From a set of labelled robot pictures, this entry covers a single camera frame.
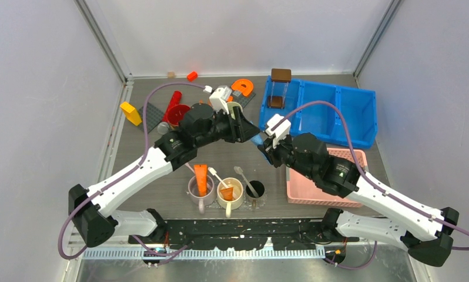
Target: white enclosure wall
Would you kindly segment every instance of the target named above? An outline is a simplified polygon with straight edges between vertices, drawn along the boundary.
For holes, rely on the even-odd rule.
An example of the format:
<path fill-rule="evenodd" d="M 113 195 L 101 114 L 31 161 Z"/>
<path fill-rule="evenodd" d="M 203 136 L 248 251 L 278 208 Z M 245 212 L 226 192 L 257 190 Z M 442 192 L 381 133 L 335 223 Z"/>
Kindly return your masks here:
<path fill-rule="evenodd" d="M 121 89 L 73 1 L 0 0 L 0 281 L 60 281 L 68 190 L 95 182 Z"/>
<path fill-rule="evenodd" d="M 87 0 L 133 76 L 352 73 L 390 1 Z"/>
<path fill-rule="evenodd" d="M 377 91 L 377 141 L 393 187 L 455 208 L 469 229 L 469 1 L 404 1 L 359 82 Z M 469 281 L 469 252 L 453 251 L 433 272 Z"/>

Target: orange toy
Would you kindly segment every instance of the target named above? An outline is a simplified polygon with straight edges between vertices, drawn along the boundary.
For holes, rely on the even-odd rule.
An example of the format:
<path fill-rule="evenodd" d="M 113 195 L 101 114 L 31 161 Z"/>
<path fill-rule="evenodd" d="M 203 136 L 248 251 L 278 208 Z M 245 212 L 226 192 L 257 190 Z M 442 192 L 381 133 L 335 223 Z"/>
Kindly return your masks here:
<path fill-rule="evenodd" d="M 198 195 L 200 197 L 205 197 L 207 196 L 207 165 L 196 164 L 194 167 L 196 184 L 198 185 Z"/>
<path fill-rule="evenodd" d="M 191 81 L 195 80 L 197 77 L 198 77 L 198 73 L 191 72 L 190 74 L 188 74 L 188 76 L 186 78 L 188 79 L 189 82 L 191 82 Z"/>
<path fill-rule="evenodd" d="M 238 90 L 243 96 L 248 97 L 253 91 L 253 83 L 248 79 L 238 79 L 231 85 L 231 89 Z"/>
<path fill-rule="evenodd" d="M 220 193 L 222 194 L 222 197 L 226 201 L 232 201 L 233 200 L 233 188 L 232 187 L 222 189 L 222 190 L 220 190 Z"/>

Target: gray mug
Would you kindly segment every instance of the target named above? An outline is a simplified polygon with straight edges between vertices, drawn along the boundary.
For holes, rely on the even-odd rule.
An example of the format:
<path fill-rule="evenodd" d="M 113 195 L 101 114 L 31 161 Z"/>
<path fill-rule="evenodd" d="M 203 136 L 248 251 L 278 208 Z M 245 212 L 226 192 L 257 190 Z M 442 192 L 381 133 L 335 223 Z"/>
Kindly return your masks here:
<path fill-rule="evenodd" d="M 207 176 L 207 195 L 200 197 L 198 193 L 198 185 L 196 184 L 196 177 L 193 176 L 188 182 L 188 192 L 191 201 L 198 205 L 200 214 L 205 213 L 205 206 L 212 204 L 216 198 L 217 193 L 214 189 L 214 180 L 210 176 Z"/>

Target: red object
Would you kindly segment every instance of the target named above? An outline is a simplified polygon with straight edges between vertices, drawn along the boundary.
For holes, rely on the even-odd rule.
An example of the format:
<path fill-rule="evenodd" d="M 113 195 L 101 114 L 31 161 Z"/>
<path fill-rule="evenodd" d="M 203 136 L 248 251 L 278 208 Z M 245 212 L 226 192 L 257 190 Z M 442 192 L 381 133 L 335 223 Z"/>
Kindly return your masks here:
<path fill-rule="evenodd" d="M 167 113 L 170 111 L 170 109 L 176 105 L 179 105 L 179 102 L 181 102 L 181 97 L 183 94 L 179 91 L 174 91 L 174 94 L 172 95 L 172 98 L 170 99 L 169 106 L 167 106 L 167 109 L 165 110 L 165 113 L 163 114 L 162 121 L 167 122 Z"/>
<path fill-rule="evenodd" d="M 190 74 L 188 74 L 188 76 L 186 78 L 188 78 L 188 81 L 191 82 L 191 81 L 195 80 L 197 77 L 198 77 L 198 73 L 191 72 Z"/>
<path fill-rule="evenodd" d="M 178 104 L 172 108 L 170 108 L 169 112 L 167 113 L 167 121 L 173 127 L 179 125 L 179 122 L 183 120 L 185 113 L 188 112 L 190 107 L 188 105 Z"/>

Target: blue bin compartment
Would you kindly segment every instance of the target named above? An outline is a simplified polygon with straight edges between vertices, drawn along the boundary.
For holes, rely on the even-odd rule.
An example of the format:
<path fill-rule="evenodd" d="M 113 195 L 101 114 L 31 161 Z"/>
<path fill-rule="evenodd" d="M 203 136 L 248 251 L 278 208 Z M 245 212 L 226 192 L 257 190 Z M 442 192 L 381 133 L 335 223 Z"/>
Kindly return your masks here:
<path fill-rule="evenodd" d="M 374 91 L 342 87 L 339 109 L 345 118 L 354 147 L 369 148 L 378 132 L 376 96 Z M 340 124 L 333 136 L 337 144 L 347 146 L 345 131 Z"/>
<path fill-rule="evenodd" d="M 264 131 L 266 130 L 267 121 L 272 118 L 275 114 L 280 114 L 281 116 L 286 116 L 289 112 L 298 107 L 299 104 L 299 92 L 300 92 L 300 79 L 292 79 L 288 84 L 286 90 L 286 95 L 284 99 L 284 109 L 271 109 L 268 108 L 267 97 L 271 96 L 283 96 L 285 83 L 271 81 L 271 76 L 267 77 L 266 89 L 264 91 L 264 97 L 262 98 L 262 105 L 260 107 L 260 116 L 259 116 L 259 129 Z M 290 122 L 292 127 L 290 128 L 290 134 L 294 135 L 298 132 L 297 115 L 291 117 Z"/>
<path fill-rule="evenodd" d="M 314 82 L 303 82 L 302 96 L 300 105 L 323 100 L 337 105 L 338 96 L 334 85 L 326 85 Z M 310 132 L 319 139 L 329 142 L 337 125 L 340 125 L 336 119 L 335 111 L 325 105 L 313 105 L 302 110 L 298 114 L 299 134 Z"/>
<path fill-rule="evenodd" d="M 276 113 L 285 116 L 293 109 L 312 101 L 324 100 L 336 106 L 346 119 L 355 148 L 370 148 L 378 132 L 376 94 L 374 91 L 292 79 L 287 90 L 284 109 L 269 109 L 266 99 L 273 84 L 269 76 L 262 100 L 259 128 L 266 130 L 267 121 Z M 284 84 L 275 83 L 273 96 L 281 96 Z M 339 116 L 324 105 L 313 105 L 290 118 L 290 134 L 296 136 L 310 132 L 320 140 L 347 146 L 345 132 Z"/>

